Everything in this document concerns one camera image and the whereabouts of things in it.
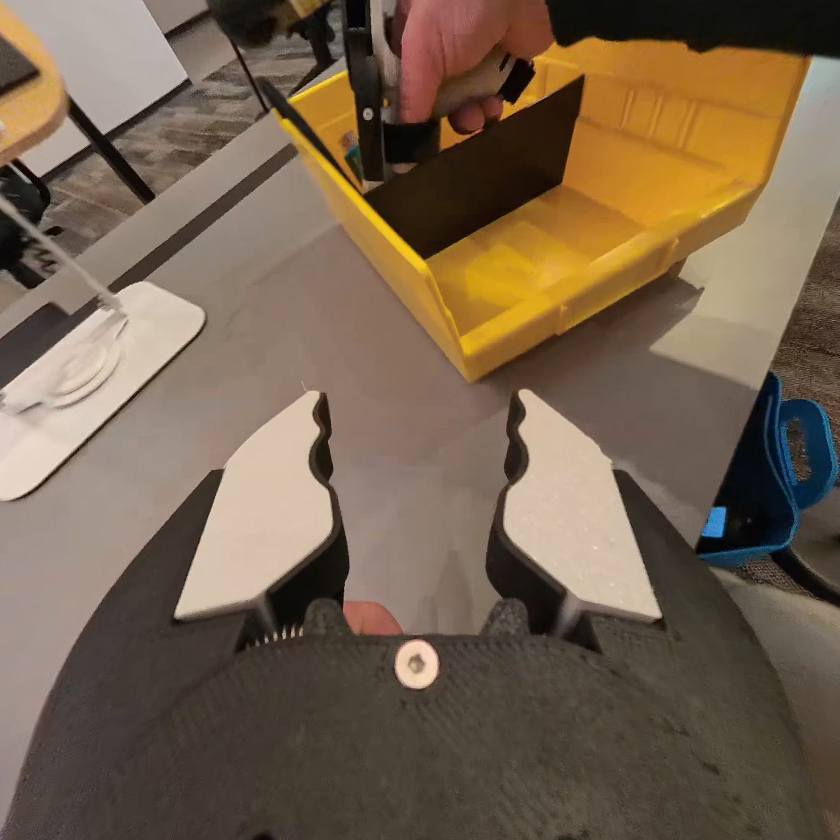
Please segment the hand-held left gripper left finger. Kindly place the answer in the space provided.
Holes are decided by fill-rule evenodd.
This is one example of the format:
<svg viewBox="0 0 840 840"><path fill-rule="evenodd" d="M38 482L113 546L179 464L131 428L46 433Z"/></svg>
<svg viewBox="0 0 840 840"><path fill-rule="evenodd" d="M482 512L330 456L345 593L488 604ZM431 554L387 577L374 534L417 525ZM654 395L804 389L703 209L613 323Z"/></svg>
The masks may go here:
<svg viewBox="0 0 840 840"><path fill-rule="evenodd" d="M307 391L227 461L174 619L245 613L302 622L341 602L350 568L335 490L328 397Z"/></svg>

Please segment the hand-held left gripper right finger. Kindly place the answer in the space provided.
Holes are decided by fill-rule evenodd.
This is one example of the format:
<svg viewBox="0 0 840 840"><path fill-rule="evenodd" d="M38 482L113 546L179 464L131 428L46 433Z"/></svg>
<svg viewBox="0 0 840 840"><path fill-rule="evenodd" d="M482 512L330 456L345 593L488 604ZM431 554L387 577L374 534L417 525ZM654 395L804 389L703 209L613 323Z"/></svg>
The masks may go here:
<svg viewBox="0 0 840 840"><path fill-rule="evenodd" d="M504 471L486 552L499 596L529 623L662 618L613 462L529 389L511 395Z"/></svg>

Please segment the yellow plastic bin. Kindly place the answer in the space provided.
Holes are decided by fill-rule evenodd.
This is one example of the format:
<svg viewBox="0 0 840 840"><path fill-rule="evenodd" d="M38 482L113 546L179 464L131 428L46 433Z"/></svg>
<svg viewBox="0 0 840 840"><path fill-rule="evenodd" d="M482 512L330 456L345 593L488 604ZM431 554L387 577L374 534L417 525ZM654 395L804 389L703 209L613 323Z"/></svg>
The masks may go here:
<svg viewBox="0 0 840 840"><path fill-rule="evenodd" d="M354 244L474 382L740 226L770 179L809 64L652 40L552 47L502 119L584 76L562 183L427 259L365 201L343 158L357 130L347 72L290 103L359 192L276 119Z"/></svg>

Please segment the person's right hand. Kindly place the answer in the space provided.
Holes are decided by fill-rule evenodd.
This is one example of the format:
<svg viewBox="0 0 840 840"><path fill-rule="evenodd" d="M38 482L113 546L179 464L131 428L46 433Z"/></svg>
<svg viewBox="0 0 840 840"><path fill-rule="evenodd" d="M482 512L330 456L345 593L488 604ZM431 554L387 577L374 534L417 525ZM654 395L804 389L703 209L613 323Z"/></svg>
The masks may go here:
<svg viewBox="0 0 840 840"><path fill-rule="evenodd" d="M472 70L494 47L531 59L553 43L543 1L403 1L393 36L402 63L405 123L430 120L441 85Z"/></svg>

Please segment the person's left hand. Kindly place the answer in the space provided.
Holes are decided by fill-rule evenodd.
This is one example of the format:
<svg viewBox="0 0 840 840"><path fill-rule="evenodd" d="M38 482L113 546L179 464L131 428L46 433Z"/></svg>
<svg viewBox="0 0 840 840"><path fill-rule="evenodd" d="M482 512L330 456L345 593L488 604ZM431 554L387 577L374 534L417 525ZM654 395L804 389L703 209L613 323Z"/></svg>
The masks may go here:
<svg viewBox="0 0 840 840"><path fill-rule="evenodd" d="M351 631L357 635L403 635L394 615L378 602L346 601L343 615Z"/></svg>

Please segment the blue felt bag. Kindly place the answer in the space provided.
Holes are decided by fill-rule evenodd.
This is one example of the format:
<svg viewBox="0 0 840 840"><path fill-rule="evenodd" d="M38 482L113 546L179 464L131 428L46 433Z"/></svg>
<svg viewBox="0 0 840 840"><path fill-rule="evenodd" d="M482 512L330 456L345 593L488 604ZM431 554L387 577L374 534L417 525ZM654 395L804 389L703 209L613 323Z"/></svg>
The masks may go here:
<svg viewBox="0 0 840 840"><path fill-rule="evenodd" d="M802 513L835 486L838 460L828 415L785 399L770 371L696 546L711 565L737 569L790 548Z"/></svg>

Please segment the clear stand rod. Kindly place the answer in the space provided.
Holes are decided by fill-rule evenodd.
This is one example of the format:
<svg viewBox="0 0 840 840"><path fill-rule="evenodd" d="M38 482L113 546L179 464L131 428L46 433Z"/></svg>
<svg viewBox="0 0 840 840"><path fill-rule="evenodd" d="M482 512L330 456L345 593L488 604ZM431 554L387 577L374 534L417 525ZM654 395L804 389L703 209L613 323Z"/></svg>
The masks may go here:
<svg viewBox="0 0 840 840"><path fill-rule="evenodd" d="M25 215L18 211L4 195L1 195L1 210L2 213L11 219L21 230L31 239L33 239L39 246L50 252L50 254L63 267L68 268L95 293L98 305L100 308L106 309L115 313L118 317L126 320L129 315L124 309L120 300L116 295L105 287L99 280L94 278L86 269L78 264L78 262L70 255L64 248L56 244L51 238L48 238L42 231L34 226Z"/></svg>

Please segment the wooden framed black board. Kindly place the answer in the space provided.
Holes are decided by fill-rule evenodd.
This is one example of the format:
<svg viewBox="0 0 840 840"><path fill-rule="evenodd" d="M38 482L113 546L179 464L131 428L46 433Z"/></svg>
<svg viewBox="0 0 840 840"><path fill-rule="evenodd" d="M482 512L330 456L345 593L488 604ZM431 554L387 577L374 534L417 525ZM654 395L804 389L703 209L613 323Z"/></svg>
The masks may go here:
<svg viewBox="0 0 840 840"><path fill-rule="evenodd" d="M1 4L1 34L38 69L37 78L1 97L1 165L8 165L55 133L68 113L64 80L35 32Z"/></svg>

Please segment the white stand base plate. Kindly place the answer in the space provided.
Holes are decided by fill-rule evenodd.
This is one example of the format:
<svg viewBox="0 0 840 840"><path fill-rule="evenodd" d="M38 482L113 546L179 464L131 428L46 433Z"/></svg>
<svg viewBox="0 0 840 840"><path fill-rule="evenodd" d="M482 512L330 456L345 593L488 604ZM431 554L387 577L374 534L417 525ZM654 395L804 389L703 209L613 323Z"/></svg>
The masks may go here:
<svg viewBox="0 0 840 840"><path fill-rule="evenodd" d="M141 281L2 386L1 500L43 485L203 330L197 305Z"/></svg>

